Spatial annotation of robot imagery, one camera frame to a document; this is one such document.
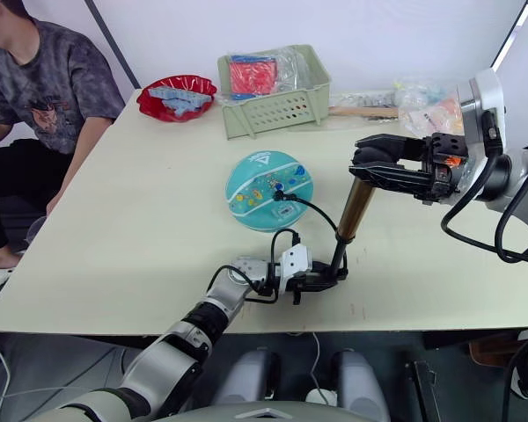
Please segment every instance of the brown cylinder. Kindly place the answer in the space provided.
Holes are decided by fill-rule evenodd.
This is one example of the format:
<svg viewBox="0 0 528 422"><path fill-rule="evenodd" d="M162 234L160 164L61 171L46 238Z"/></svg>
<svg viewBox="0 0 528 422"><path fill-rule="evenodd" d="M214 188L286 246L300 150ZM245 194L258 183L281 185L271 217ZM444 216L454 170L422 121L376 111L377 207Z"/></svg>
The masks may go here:
<svg viewBox="0 0 528 422"><path fill-rule="evenodd" d="M359 178L354 179L344 212L342 213L341 222L336 230L339 238L346 242L354 239L358 225L370 204L371 196L375 190L375 187L368 185Z"/></svg>

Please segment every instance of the person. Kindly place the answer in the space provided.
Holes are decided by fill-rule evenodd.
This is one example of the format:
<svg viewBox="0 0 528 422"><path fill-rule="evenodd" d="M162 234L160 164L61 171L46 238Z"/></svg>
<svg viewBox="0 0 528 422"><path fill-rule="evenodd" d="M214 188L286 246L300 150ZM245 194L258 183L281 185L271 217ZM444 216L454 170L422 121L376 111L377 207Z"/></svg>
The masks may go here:
<svg viewBox="0 0 528 422"><path fill-rule="evenodd" d="M90 40L0 0L0 141L21 121L38 138L0 148L0 196L44 195L49 215L123 107ZM0 221L0 286L19 261Z"/></svg>

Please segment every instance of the white backdrop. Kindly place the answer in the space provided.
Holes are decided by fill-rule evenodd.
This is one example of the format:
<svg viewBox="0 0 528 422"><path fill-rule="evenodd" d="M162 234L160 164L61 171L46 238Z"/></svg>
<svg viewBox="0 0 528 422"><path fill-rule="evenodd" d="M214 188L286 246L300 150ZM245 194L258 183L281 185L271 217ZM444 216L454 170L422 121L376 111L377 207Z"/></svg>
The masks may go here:
<svg viewBox="0 0 528 422"><path fill-rule="evenodd" d="M501 67L507 142L511 147L528 145L528 19L520 28Z"/></svg>
<svg viewBox="0 0 528 422"><path fill-rule="evenodd" d="M216 59L307 43L332 91L384 89L400 76L472 77L490 66L524 0L96 0L142 86L193 73L217 82ZM121 94L132 86L82 0L26 0L36 18L87 35ZM31 135L17 125L10 139Z"/></svg>

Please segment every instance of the wooden handle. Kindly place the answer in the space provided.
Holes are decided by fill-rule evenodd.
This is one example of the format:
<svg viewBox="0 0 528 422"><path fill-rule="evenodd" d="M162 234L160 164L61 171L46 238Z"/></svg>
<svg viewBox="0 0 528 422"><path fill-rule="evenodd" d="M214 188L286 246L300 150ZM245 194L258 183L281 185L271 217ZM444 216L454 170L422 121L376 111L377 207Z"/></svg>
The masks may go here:
<svg viewBox="0 0 528 422"><path fill-rule="evenodd" d="M328 107L331 116L399 117L397 107Z"/></svg>

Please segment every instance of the black pants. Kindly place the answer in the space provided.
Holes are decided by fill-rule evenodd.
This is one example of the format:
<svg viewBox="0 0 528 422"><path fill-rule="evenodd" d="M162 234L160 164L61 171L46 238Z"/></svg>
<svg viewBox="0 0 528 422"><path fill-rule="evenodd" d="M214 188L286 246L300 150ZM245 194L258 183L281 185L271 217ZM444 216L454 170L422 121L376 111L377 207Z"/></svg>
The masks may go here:
<svg viewBox="0 0 528 422"><path fill-rule="evenodd" d="M62 185L72 155L61 154L35 139L19 139L0 148L0 197L39 198L44 211ZM0 221L0 248L8 244Z"/></svg>

